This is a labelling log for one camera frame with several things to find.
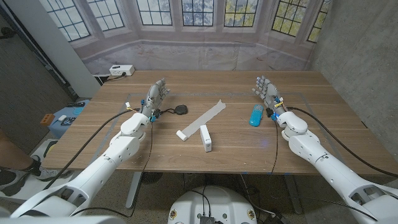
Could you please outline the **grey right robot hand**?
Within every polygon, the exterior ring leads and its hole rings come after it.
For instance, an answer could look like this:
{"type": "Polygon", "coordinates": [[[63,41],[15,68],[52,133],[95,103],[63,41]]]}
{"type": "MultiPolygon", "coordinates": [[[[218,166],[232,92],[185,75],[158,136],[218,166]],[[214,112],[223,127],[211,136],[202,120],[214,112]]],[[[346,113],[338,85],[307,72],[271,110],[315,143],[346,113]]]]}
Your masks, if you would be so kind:
{"type": "Polygon", "coordinates": [[[264,102],[268,117],[279,116],[287,111],[276,86],[266,77],[257,77],[256,87],[252,91],[264,102]]]}

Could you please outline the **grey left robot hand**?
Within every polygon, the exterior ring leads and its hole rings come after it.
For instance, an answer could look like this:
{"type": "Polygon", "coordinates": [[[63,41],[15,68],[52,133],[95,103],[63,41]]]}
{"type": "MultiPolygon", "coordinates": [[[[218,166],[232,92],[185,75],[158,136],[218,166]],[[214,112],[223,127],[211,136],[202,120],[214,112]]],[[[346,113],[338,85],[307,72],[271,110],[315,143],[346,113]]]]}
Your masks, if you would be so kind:
{"type": "Polygon", "coordinates": [[[169,94],[170,90],[166,87],[165,78],[153,84],[144,99],[141,113],[147,117],[151,117],[155,110],[159,109],[165,97],[169,94]]]}

